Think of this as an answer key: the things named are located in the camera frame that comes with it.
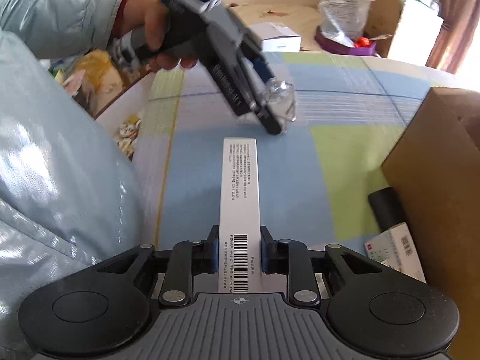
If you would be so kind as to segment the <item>person's left hand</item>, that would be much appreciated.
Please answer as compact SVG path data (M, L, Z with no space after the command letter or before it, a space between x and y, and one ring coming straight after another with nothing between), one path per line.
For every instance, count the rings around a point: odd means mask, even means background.
M145 41L151 50L161 47L166 33L168 10L158 0L122 0L116 14L112 36L119 38L133 29L144 27ZM156 55L148 66L152 72L172 70L178 64L182 68L192 68L196 59L177 59L168 55Z

